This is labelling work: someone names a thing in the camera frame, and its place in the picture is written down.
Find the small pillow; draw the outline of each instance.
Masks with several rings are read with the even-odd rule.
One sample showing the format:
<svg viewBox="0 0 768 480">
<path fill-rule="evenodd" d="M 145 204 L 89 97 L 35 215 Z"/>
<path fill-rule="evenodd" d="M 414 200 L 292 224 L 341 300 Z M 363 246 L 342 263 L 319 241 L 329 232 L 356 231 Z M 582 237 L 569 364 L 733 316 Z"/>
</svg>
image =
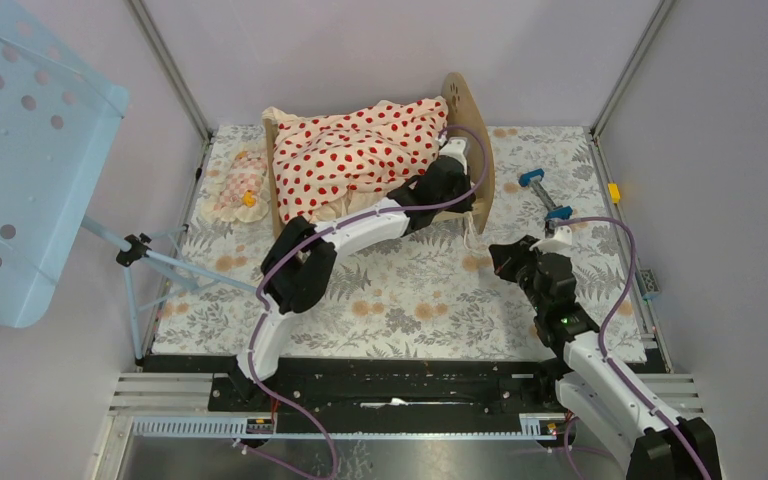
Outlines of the small pillow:
<svg viewBox="0 0 768 480">
<path fill-rule="evenodd" d="M 241 145 L 233 159 L 217 159 L 211 163 L 205 178 L 208 199 L 201 214 L 215 222 L 256 222 L 269 211 L 266 179 L 266 147 L 263 141 Z"/>
</svg>

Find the blue dumbbell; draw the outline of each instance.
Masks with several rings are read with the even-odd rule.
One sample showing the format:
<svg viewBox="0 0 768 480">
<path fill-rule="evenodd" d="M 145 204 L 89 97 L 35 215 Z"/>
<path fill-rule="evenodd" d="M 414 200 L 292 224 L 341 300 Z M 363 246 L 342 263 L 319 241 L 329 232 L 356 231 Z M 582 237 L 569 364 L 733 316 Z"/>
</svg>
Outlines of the blue dumbbell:
<svg viewBox="0 0 768 480">
<path fill-rule="evenodd" d="M 549 211 L 549 213 L 546 214 L 546 220 L 552 218 L 568 220 L 572 216 L 572 208 L 555 205 L 555 202 L 552 201 L 552 198 L 549 197 L 549 194 L 543 189 L 543 185 L 540 185 L 540 181 L 543 180 L 544 176 L 546 176 L 546 173 L 542 168 L 524 173 L 519 177 L 519 186 L 531 187 L 534 190 L 534 193 L 537 194 L 537 197 L 543 202 L 546 210 Z"/>
</svg>

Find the white wall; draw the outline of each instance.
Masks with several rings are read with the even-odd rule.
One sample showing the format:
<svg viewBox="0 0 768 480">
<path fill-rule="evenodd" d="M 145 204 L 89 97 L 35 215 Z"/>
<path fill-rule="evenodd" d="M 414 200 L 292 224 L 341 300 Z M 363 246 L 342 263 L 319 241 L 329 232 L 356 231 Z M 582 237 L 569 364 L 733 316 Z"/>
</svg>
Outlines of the white wall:
<svg viewBox="0 0 768 480">
<path fill-rule="evenodd" d="M 177 221 L 200 142 L 125 3 L 20 3 L 131 91 L 90 213 L 129 233 Z M 84 475 L 116 377 L 133 368 L 114 256 L 113 247 L 82 231 L 47 315 L 27 329 L 0 327 L 0 479 Z M 146 297 L 157 291 L 152 275 L 136 284 Z"/>
<path fill-rule="evenodd" d="M 460 71 L 489 125 L 590 125 L 658 0 L 148 0 L 213 126 L 437 95 Z"/>
<path fill-rule="evenodd" d="M 768 0 L 679 2 L 603 145 L 728 478 L 768 478 Z"/>
</svg>

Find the perforated surface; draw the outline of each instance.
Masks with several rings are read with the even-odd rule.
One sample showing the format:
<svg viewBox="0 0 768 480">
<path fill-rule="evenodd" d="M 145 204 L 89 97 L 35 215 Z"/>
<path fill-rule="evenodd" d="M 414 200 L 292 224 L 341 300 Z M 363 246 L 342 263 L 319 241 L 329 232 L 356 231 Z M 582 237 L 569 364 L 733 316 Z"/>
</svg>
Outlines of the perforated surface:
<svg viewBox="0 0 768 480">
<path fill-rule="evenodd" d="M 48 308 L 127 101 L 0 0 L 0 324 Z"/>
</svg>

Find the leaf pattern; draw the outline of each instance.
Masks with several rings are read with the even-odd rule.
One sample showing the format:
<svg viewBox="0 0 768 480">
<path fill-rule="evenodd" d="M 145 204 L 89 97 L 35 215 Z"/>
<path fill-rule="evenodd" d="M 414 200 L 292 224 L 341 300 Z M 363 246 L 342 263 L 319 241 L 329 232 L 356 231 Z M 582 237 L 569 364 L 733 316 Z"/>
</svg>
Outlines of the leaf pattern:
<svg viewBox="0 0 768 480">
<path fill-rule="evenodd" d="M 583 129 L 489 131 L 496 192 L 480 244 L 542 234 L 543 204 L 517 184 L 522 173 L 536 168 L 546 171 L 543 186 L 556 203 L 572 206 L 576 216 L 606 214 Z M 210 161 L 227 158 L 240 143 L 258 138 L 263 138 L 259 126 L 222 126 Z M 196 201 L 203 201 L 201 194 Z M 259 223 L 213 224 L 194 214 L 184 255 L 198 266 L 226 268 L 220 273 L 256 285 L 262 277 L 261 259 L 274 241 L 270 221 L 267 216 Z M 552 357 L 535 335 L 535 314 L 525 295 L 496 278 L 486 253 L 465 247 L 463 232 L 462 221 L 435 223 L 343 259 L 334 268 L 325 297 L 299 319 L 283 354 L 532 361 Z M 600 322 L 625 281 L 616 232 L 607 225 L 586 224 L 574 235 L 567 254 L 578 279 L 577 294 Z M 237 354 L 246 348 L 261 309 L 254 295 L 224 284 L 173 297 L 162 309 L 153 351 Z M 621 309 L 625 314 L 611 322 L 607 341 L 622 359 L 640 361 L 645 355 L 636 313 L 630 310 Z"/>
</svg>

